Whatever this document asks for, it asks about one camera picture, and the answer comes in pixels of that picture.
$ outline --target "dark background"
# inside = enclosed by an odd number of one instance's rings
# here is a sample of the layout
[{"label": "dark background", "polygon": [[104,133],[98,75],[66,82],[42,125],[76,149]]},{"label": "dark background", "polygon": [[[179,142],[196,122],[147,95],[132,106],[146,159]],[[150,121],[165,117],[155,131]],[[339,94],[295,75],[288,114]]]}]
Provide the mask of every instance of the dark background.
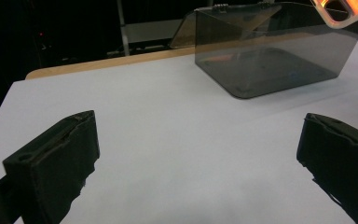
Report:
[{"label": "dark background", "polygon": [[[182,19],[207,3],[122,0],[126,23]],[[11,84],[35,69],[106,59],[107,52],[121,50],[116,0],[0,0],[0,105]]]}]

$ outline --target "table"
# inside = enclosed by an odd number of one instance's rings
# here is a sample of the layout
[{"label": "table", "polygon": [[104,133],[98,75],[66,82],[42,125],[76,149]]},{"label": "table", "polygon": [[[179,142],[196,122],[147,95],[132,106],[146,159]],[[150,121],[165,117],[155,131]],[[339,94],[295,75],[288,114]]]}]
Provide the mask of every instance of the table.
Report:
[{"label": "table", "polygon": [[353,223],[296,150],[309,112],[358,129],[358,44],[338,78],[250,100],[194,55],[16,82],[0,108],[0,178],[4,158],[90,109],[101,158],[62,223]]}]

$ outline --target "transparent plastic box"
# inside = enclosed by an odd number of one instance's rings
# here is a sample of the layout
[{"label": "transparent plastic box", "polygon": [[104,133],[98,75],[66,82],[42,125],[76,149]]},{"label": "transparent plastic box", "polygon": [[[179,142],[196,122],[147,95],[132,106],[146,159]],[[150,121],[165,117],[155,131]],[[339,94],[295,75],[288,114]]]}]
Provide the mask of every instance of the transparent plastic box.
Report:
[{"label": "transparent plastic box", "polygon": [[332,29],[297,3],[201,8],[196,24],[196,64],[244,99],[338,77],[358,41],[358,21]]}]

